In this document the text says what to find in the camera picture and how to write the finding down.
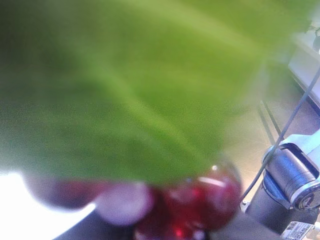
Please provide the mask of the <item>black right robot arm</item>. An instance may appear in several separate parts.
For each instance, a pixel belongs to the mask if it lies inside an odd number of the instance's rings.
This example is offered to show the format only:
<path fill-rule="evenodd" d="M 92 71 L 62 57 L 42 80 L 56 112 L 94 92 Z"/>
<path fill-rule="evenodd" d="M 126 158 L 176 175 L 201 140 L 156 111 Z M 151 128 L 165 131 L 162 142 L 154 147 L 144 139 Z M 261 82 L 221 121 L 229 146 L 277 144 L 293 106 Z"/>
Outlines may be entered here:
<path fill-rule="evenodd" d="M 320 132 L 290 135 L 263 162 L 262 182 L 245 213 L 278 234 L 291 222 L 314 224 L 320 214 Z"/>

